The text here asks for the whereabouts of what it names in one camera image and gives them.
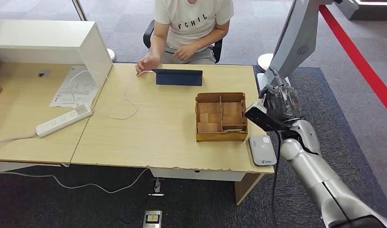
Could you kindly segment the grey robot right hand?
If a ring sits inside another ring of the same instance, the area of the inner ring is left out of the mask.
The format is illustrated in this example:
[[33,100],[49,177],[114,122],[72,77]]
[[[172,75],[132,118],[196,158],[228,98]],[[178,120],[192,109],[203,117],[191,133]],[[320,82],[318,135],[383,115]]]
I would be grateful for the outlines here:
[[269,67],[276,85],[266,84],[259,98],[264,100],[267,115],[280,122],[290,122],[301,118],[301,108],[297,92],[283,79],[278,71]]

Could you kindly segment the person's right hand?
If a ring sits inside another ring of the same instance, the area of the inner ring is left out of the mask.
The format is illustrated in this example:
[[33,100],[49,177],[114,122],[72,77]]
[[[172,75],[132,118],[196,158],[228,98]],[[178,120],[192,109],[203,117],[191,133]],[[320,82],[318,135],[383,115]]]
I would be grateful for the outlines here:
[[159,65],[160,65],[159,55],[148,55],[137,62],[135,69],[137,74],[140,74],[144,71],[151,71],[152,69],[157,68]]

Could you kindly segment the person's left hand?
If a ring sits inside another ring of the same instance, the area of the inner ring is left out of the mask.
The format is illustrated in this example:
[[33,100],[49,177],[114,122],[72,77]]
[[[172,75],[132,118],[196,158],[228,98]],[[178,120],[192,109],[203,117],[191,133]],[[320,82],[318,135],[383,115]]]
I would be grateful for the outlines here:
[[198,51],[198,46],[194,43],[183,45],[180,47],[173,56],[181,61],[188,60],[193,54]]

